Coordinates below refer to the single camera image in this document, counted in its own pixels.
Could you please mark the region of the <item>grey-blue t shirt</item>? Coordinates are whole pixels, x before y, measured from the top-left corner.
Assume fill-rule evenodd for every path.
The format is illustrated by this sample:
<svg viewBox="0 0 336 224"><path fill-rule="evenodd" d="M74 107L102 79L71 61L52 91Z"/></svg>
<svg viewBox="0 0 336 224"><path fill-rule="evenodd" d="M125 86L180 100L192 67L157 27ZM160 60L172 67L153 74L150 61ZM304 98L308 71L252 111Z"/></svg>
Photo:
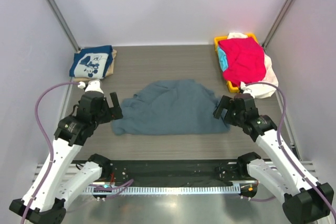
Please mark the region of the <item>grey-blue t shirt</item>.
<svg viewBox="0 0 336 224"><path fill-rule="evenodd" d="M213 112L220 99L195 80L150 83L122 101L123 118L111 123L116 135L218 134L229 131Z"/></svg>

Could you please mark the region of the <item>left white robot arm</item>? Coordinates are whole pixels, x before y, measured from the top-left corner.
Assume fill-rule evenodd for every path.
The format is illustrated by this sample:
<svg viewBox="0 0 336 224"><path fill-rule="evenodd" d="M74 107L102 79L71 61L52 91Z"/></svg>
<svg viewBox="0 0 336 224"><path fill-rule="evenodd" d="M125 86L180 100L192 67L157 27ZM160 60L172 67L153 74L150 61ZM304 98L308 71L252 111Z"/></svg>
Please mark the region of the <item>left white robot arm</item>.
<svg viewBox="0 0 336 224"><path fill-rule="evenodd" d="M97 127L123 117L117 94L110 94L113 106L109 107L100 80L79 82L77 86L85 92L73 112L59 121L54 140L46 140L49 154L41 171L28 192L9 206L10 211L21 216L21 223L61 223L86 187L111 177L111 160L93 154L76 175L62 183L69 165Z"/></svg>

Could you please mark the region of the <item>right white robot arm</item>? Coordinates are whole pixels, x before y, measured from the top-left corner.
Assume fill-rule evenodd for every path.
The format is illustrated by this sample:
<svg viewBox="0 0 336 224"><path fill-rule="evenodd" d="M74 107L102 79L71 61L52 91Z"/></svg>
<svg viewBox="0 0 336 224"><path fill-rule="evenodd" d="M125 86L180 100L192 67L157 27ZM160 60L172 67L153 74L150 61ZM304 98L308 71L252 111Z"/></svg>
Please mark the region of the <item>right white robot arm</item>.
<svg viewBox="0 0 336 224"><path fill-rule="evenodd" d="M276 169L255 152L247 153L237 158L236 172L241 179L252 177L261 182L282 204L290 223L310 223L335 215L333 188L320 183L301 164L284 142L280 126L269 116L259 114L250 94L222 96L213 116L240 127L272 160Z"/></svg>

